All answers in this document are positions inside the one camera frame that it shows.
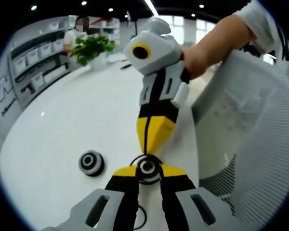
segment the white pot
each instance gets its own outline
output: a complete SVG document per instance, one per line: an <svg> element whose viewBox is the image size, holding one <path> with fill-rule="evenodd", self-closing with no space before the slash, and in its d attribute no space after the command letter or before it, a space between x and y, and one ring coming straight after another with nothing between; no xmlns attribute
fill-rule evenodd
<svg viewBox="0 0 289 231"><path fill-rule="evenodd" d="M106 52L100 53L95 59L90 62L91 70L100 70L107 65Z"/></svg>

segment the black and white round object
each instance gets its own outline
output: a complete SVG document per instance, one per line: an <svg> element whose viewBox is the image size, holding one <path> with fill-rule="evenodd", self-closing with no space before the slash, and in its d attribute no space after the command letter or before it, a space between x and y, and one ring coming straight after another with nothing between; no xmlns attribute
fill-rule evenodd
<svg viewBox="0 0 289 231"><path fill-rule="evenodd" d="M147 155L138 163L139 183L144 185L152 185L160 180L160 164L162 162L153 155Z"/></svg>
<svg viewBox="0 0 289 231"><path fill-rule="evenodd" d="M84 174L90 177L97 177L105 168L104 159L96 151L87 151L79 158L79 168Z"/></svg>

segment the green plant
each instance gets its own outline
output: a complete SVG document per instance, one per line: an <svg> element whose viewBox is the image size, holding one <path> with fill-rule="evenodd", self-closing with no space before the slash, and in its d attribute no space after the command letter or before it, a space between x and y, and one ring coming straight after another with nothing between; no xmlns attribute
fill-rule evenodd
<svg viewBox="0 0 289 231"><path fill-rule="evenodd" d="M83 66L105 51L113 51L115 44L112 43L106 36L98 35L88 37L87 39L76 39L77 46L71 53L77 57L77 62Z"/></svg>

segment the white table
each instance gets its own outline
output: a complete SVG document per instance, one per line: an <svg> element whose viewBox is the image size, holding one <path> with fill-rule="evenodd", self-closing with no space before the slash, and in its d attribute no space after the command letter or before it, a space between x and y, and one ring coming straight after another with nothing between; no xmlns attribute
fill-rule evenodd
<svg viewBox="0 0 289 231"><path fill-rule="evenodd" d="M113 172L141 154L136 132L142 76L117 62L92 72L83 67L46 89L21 114L0 153L3 185L20 214L36 230L57 226L70 209ZM106 162L97 178L79 170L79 156L93 149ZM189 107L180 110L177 129L161 150L162 160L183 168L198 184L196 134ZM158 185L141 187L148 213L145 231L168 230Z"/></svg>

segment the yellow circle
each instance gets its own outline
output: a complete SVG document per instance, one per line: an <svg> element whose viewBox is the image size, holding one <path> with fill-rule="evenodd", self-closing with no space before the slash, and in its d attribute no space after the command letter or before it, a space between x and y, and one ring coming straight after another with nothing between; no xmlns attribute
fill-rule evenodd
<svg viewBox="0 0 289 231"><path fill-rule="evenodd" d="M132 47L132 53L138 59L147 59L151 56L151 49L144 43L136 43Z"/></svg>

